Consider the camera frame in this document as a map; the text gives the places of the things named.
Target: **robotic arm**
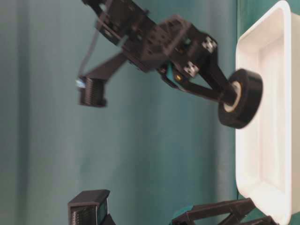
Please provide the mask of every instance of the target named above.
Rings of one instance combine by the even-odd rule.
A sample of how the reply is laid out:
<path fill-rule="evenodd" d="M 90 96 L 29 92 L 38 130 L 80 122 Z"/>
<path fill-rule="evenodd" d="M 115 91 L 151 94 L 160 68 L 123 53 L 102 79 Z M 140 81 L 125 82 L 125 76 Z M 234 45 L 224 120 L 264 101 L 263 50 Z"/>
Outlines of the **robotic arm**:
<path fill-rule="evenodd" d="M 132 0 L 82 0 L 99 18 L 99 32 L 122 51 L 77 80 L 80 104 L 106 106 L 105 84 L 126 62 L 147 73 L 156 70 L 172 88 L 219 103 L 226 126 L 245 127 L 254 117 L 263 92 L 261 77 L 240 69 L 229 80 L 218 66 L 218 44 L 178 15 L 160 24 Z M 200 75 L 211 88 L 193 82 Z"/>

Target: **teal component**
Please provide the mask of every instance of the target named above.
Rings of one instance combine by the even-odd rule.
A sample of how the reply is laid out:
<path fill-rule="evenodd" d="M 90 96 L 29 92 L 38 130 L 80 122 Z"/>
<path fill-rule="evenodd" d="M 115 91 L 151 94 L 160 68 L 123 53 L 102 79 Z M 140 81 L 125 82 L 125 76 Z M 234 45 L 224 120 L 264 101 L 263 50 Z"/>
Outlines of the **teal component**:
<path fill-rule="evenodd" d="M 174 80 L 174 74 L 173 74 L 172 63 L 171 62 L 168 63 L 168 70 L 167 70 L 167 75 L 166 76 L 174 84 L 177 84 L 177 82 Z"/>
<path fill-rule="evenodd" d="M 176 217 L 180 216 L 181 214 L 192 210 L 192 208 L 193 208 L 193 205 L 190 205 L 190 206 L 184 207 L 184 208 L 174 212 L 172 220 L 175 219 Z"/>
<path fill-rule="evenodd" d="M 100 205 L 100 208 L 97 211 L 97 225 L 101 225 L 107 213 L 108 213 L 108 208 L 107 208 L 107 200 L 106 200 Z"/>

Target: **white plastic tray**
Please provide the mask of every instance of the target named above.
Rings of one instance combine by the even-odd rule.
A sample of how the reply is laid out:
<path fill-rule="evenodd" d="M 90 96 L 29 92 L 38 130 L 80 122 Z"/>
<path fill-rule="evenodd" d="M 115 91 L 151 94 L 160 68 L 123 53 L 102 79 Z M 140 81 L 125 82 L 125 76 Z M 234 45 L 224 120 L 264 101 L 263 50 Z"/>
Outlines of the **white plastic tray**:
<path fill-rule="evenodd" d="M 281 224 L 300 211 L 300 16 L 279 1 L 239 39 L 236 68 L 259 73 L 253 121 L 236 130 L 239 192 Z"/>

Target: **cable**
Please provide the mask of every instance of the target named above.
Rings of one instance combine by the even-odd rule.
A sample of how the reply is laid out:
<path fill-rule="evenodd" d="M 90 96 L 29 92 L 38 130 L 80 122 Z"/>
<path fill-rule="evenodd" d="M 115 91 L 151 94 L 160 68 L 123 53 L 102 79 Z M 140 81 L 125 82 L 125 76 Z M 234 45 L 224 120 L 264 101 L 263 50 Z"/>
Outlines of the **cable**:
<path fill-rule="evenodd" d="M 106 11 L 108 11 L 108 9 L 110 8 L 112 4 L 112 1 L 109 2 L 108 6 L 106 7 Z M 92 38 L 92 42 L 88 48 L 88 51 L 86 52 L 81 64 L 80 64 L 80 67 L 79 67 L 79 70 L 78 70 L 78 77 L 82 77 L 83 76 L 83 73 L 84 73 L 84 69 L 87 65 L 87 63 L 89 62 L 90 60 L 90 57 L 92 56 L 94 50 L 95 50 L 95 47 L 96 47 L 96 44 L 97 44 L 97 40 L 98 40 L 98 37 L 99 37 L 99 31 L 100 29 L 102 28 L 102 25 L 103 25 L 103 22 L 105 17 L 106 17 L 106 11 L 103 11 L 103 13 L 100 14 L 100 16 L 98 17 L 97 19 L 97 25 L 96 25 L 96 30 L 95 30 L 95 33 L 93 35 L 93 38 Z"/>

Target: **green wall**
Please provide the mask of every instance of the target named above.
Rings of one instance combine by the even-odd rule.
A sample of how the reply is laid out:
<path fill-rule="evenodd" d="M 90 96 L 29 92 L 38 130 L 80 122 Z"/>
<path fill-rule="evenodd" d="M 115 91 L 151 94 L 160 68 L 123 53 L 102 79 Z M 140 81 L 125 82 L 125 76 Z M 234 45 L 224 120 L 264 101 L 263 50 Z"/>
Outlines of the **green wall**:
<path fill-rule="evenodd" d="M 156 22 L 180 14 L 210 33 L 224 73 L 234 70 L 235 1 L 136 2 Z M 79 106 L 92 10 L 80 0 L 1 9 L 2 224 L 67 224 L 68 201 L 89 189 L 112 191 L 110 212 L 122 225 L 167 224 L 186 205 L 236 197 L 234 130 L 219 124 L 215 103 L 126 65 L 107 87 L 108 108 Z M 100 37 L 89 68 L 118 50 Z"/>

